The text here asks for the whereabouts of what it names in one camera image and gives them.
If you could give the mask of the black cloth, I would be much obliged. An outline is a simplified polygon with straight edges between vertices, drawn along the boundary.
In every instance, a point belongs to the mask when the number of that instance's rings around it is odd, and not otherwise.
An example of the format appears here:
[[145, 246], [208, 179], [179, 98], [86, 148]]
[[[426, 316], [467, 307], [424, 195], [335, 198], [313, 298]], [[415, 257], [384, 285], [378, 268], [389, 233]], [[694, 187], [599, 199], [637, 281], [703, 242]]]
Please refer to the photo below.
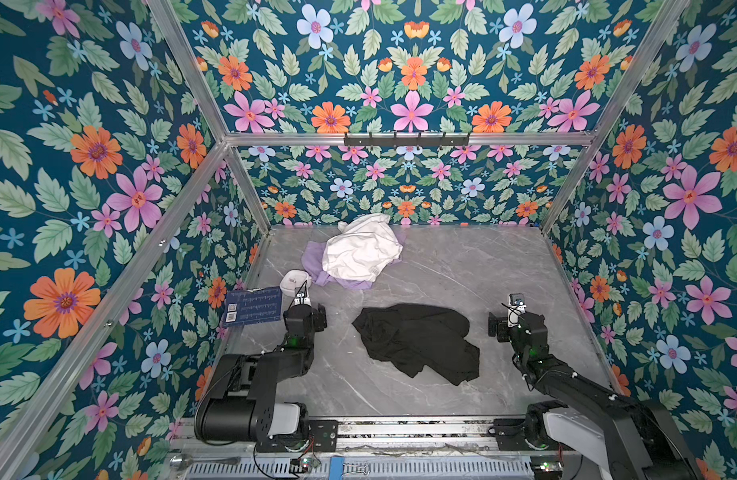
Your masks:
[[454, 386], [480, 377], [480, 349], [467, 340], [471, 322], [456, 310], [410, 303], [367, 307], [352, 326], [370, 358], [410, 378], [427, 367]]

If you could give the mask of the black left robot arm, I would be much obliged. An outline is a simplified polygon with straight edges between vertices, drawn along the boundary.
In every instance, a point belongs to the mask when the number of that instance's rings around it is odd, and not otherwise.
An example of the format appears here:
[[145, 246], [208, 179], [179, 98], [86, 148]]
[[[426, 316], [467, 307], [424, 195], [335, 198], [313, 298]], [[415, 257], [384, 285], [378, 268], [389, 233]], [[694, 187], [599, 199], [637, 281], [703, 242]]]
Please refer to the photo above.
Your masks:
[[308, 410], [298, 402], [278, 402], [278, 384], [305, 376], [314, 362], [316, 334], [326, 330], [326, 308], [293, 305], [284, 312], [286, 333], [271, 352], [220, 358], [206, 388], [194, 435], [204, 443], [307, 442]]

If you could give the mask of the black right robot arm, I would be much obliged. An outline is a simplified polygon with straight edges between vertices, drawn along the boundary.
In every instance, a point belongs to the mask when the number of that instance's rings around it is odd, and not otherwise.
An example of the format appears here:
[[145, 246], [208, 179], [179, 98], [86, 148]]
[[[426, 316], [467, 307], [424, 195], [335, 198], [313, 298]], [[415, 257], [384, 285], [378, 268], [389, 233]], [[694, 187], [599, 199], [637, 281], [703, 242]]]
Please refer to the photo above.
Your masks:
[[489, 335], [512, 347], [528, 388], [551, 399], [530, 405], [524, 436], [533, 447], [565, 444], [598, 465], [607, 479], [701, 479], [696, 457], [671, 414], [606, 388], [550, 352], [542, 315], [514, 308], [490, 314]]

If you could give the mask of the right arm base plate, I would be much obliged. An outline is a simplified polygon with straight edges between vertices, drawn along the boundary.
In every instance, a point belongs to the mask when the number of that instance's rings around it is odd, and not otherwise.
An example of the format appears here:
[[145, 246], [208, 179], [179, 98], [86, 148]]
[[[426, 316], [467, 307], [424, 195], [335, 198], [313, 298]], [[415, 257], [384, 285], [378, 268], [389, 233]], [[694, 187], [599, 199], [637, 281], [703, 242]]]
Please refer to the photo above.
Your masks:
[[503, 449], [543, 451], [549, 448], [538, 423], [527, 418], [497, 418], [490, 426], [489, 434]]

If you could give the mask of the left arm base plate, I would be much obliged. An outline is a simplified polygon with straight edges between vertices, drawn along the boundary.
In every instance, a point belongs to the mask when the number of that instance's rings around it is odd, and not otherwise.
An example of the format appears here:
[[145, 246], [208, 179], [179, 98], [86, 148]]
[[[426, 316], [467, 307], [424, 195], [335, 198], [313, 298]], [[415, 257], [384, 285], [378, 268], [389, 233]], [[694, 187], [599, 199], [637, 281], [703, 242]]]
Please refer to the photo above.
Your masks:
[[258, 452], [304, 453], [306, 448], [314, 448], [316, 453], [332, 453], [336, 451], [339, 433], [340, 423], [336, 420], [310, 420], [302, 432], [277, 435], [260, 442]]

